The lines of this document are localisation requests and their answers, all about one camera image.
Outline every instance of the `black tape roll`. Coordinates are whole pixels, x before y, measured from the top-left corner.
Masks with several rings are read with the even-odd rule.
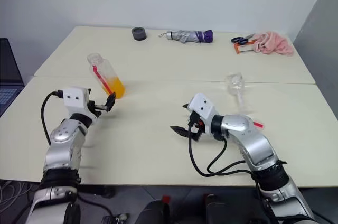
[[[142,41],[147,38],[146,31],[142,27],[135,27],[132,29],[132,34],[135,40]]]

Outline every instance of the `cable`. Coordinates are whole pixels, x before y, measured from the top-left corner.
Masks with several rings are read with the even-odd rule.
[[[14,196],[14,193],[13,193],[9,198],[7,198],[7,199],[5,199],[3,202],[1,202],[0,205],[7,203],[9,200],[11,200],[11,199],[13,199],[13,198],[18,198],[18,197],[20,197],[20,196],[22,196],[22,195],[28,193],[28,192],[31,190],[32,187],[33,187],[33,185],[31,185],[29,188],[27,187],[27,190],[26,190],[26,191],[24,191],[24,192],[19,192],[19,193],[18,193],[17,195],[15,195],[15,196]]]
[[[20,220],[21,216],[24,214],[24,212],[31,206],[32,202],[28,202],[23,209],[17,214],[17,216],[12,221],[12,224],[17,224],[17,222]]]
[[[216,176],[216,175],[231,175],[231,174],[236,174],[236,173],[248,173],[248,174],[251,174],[250,171],[248,170],[235,170],[235,171],[230,171],[230,172],[227,172],[227,173],[223,173],[224,171],[228,170],[229,168],[237,165],[237,164],[240,164],[240,163],[243,163],[243,161],[239,161],[239,162],[234,162],[232,164],[230,164],[229,166],[221,169],[220,171],[217,171],[217,172],[211,172],[210,171],[210,167],[220,158],[220,156],[224,153],[224,151],[226,150],[227,148],[227,143],[225,142],[224,143],[224,147],[222,149],[222,151],[211,161],[211,163],[208,165],[208,168],[207,168],[207,171],[209,172],[209,174],[206,174],[206,173],[203,173],[197,166],[196,162],[195,162],[195,159],[194,159],[194,156],[192,154],[192,139],[191,139],[191,125],[189,125],[188,127],[188,140],[189,140],[189,156],[190,156],[190,160],[192,162],[192,165],[194,166],[195,170],[201,175],[201,176],[204,176],[206,178],[208,177],[211,177],[211,176]]]
[[[330,223],[330,224],[335,224],[332,220],[330,220],[330,219],[328,219],[327,217],[321,215],[319,212],[316,212],[316,211],[314,211],[314,210],[312,210],[312,212],[313,212],[315,215],[321,217],[321,218],[322,218],[323,220],[325,220],[326,222],[328,222],[328,223]]]
[[[81,197],[79,194],[78,194],[78,199],[84,203],[87,203],[87,204],[90,204],[92,206],[95,206],[95,207],[101,207],[103,209],[105,209],[105,211],[109,214],[110,216],[110,222],[112,223],[112,221],[114,220],[114,215],[112,214],[111,210],[106,207],[105,205],[103,204],[99,204],[99,203],[96,203],[96,202],[92,202],[92,201],[89,201],[87,199],[84,199],[83,197]]]
[[[46,135],[46,138],[47,138],[47,141],[48,141],[49,145],[51,145],[51,141],[49,139],[49,135],[48,135],[48,132],[47,132],[46,123],[44,122],[44,107],[46,106],[46,103],[47,103],[48,99],[51,97],[51,95],[53,95],[53,92],[49,93],[46,96],[46,98],[43,101],[42,106],[41,106],[41,122],[42,122],[44,134]]]
[[[19,197],[20,193],[21,193],[22,187],[21,187],[21,182],[19,182],[19,192],[18,194],[14,197],[14,199],[12,200],[12,202],[10,202],[5,208],[0,210],[0,213],[3,213],[5,210],[7,210],[12,204],[14,204],[14,202],[16,201],[16,199]]]
[[[39,183],[32,183],[32,185],[36,185],[36,188],[35,189],[31,189],[31,192],[37,192],[38,189],[39,189]]]
[[[1,189],[5,189],[8,185],[10,185],[12,183],[12,181],[6,181],[5,184],[1,187]]]
[[[14,218],[12,221],[12,224],[17,224],[17,222],[20,220],[21,216],[24,214],[24,212],[32,205],[33,201],[30,200],[29,196],[29,185],[30,183],[27,184],[27,204],[24,206],[24,208],[21,209],[21,211],[17,214],[17,216]]]

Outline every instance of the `laptop keyboard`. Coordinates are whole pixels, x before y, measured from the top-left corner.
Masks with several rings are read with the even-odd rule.
[[[6,104],[16,91],[16,88],[0,88],[0,105]]]

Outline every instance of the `black cable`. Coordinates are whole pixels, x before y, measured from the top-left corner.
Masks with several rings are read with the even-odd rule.
[[[42,106],[41,106],[41,122],[42,122],[42,126],[43,126],[43,131],[44,131],[44,134],[46,135],[46,139],[48,141],[48,144],[51,145],[51,141],[49,139],[49,135],[48,135],[48,132],[47,132],[47,128],[46,128],[46,123],[44,122],[44,107],[46,106],[46,103],[48,101],[48,99],[51,97],[51,95],[53,95],[54,93],[49,93],[45,100],[43,101],[42,103]]]
[[[27,204],[24,206],[23,209],[21,209],[21,211],[17,214],[17,216],[14,218],[14,220],[12,221],[12,224],[17,224],[17,222],[20,220],[21,216],[24,214],[24,212],[32,205],[32,201],[30,200],[30,196],[29,196],[29,191],[28,188],[30,186],[30,183],[27,183]]]
[[[28,202],[27,205],[25,205],[25,207],[23,209],[21,209],[21,211],[17,214],[15,219],[12,221],[12,224],[17,224],[17,222],[20,220],[21,216],[24,214],[24,212],[27,210],[27,208],[29,208],[31,206],[31,203],[32,202]]]
[[[314,210],[312,210],[313,214],[321,217],[323,220],[325,220],[326,222],[330,223],[330,224],[335,224],[332,220],[328,219],[327,217],[321,215],[319,212],[316,212]]]
[[[92,201],[89,201],[87,199],[84,199],[83,197],[81,197],[79,194],[78,194],[78,199],[84,203],[87,203],[87,204],[90,204],[92,206],[95,206],[95,207],[101,207],[103,209],[105,209],[107,211],[107,213],[109,214],[110,216],[110,222],[112,223],[112,221],[114,220],[114,215],[112,214],[111,210],[106,207],[105,205],[103,204],[99,204],[99,203],[95,203],[95,202],[92,202]]]
[[[220,171],[217,171],[217,172],[211,172],[210,171],[210,167],[219,159],[219,157],[224,153],[224,151],[226,150],[227,148],[227,144],[225,143],[224,144],[224,147],[222,149],[222,151],[216,156],[216,158],[214,158],[212,160],[212,162],[208,165],[208,172],[209,174],[206,174],[206,173],[203,173],[197,166],[196,162],[195,162],[195,159],[194,159],[194,156],[192,154],[192,139],[191,139],[191,125],[189,125],[188,127],[188,143],[189,143],[189,156],[190,156],[190,160],[192,162],[192,165],[194,166],[195,170],[201,175],[201,176],[204,176],[206,178],[208,177],[211,177],[211,176],[216,176],[216,175],[230,175],[230,174],[235,174],[235,173],[248,173],[248,174],[251,174],[250,171],[248,170],[235,170],[235,171],[231,171],[231,172],[227,172],[227,173],[222,173],[224,171],[226,171],[227,169],[239,164],[239,163],[242,163],[243,161],[240,161],[240,162],[235,162],[235,163],[232,163],[230,164],[229,166],[223,168],[222,170]]]

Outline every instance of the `gray floor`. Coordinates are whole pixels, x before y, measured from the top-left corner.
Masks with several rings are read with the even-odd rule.
[[[203,212],[202,202],[205,194],[217,194],[230,205],[234,219],[230,223],[247,223],[250,218],[265,218],[253,188],[229,188],[213,186],[117,186],[116,195],[111,199],[101,196],[82,194],[91,201],[108,206],[113,214],[128,213],[127,224],[135,223],[139,213],[151,201],[161,199],[163,195],[171,197],[171,216],[174,221],[182,223],[200,223],[196,220]],[[311,208],[338,223],[338,188],[305,189],[303,195]],[[26,205],[26,196],[21,196],[9,209],[0,215],[0,223],[11,223],[18,212]],[[101,223],[104,210],[79,202],[81,206],[81,223]],[[27,212],[18,223],[24,223]]]

